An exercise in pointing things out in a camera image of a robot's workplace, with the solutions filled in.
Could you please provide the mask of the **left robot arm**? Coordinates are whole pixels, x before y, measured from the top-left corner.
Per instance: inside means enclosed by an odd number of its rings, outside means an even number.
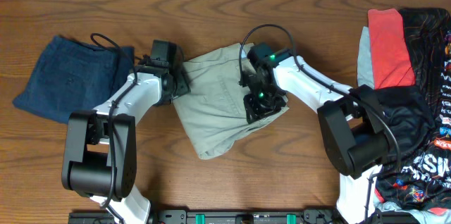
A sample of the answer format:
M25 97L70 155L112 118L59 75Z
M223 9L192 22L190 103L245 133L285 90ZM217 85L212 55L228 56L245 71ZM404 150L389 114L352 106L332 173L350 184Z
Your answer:
M179 67L138 66L104 103L68 120L63 187L97 202L115 223L155 223L152 203L135 184L136 127L153 106L189 93Z

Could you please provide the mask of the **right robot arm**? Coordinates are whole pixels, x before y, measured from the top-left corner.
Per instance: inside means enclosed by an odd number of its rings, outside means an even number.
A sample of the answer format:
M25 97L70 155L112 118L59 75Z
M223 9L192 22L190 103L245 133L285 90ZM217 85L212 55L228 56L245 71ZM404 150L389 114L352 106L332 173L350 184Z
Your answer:
M372 88L335 82L289 49L254 47L239 59L252 67L239 81L250 90L243 99L249 124L280 112L288 93L316 112L327 157L340 173L339 216L330 223L382 223L373 205L374 187L393 172L383 169L390 152L399 165L401 151Z

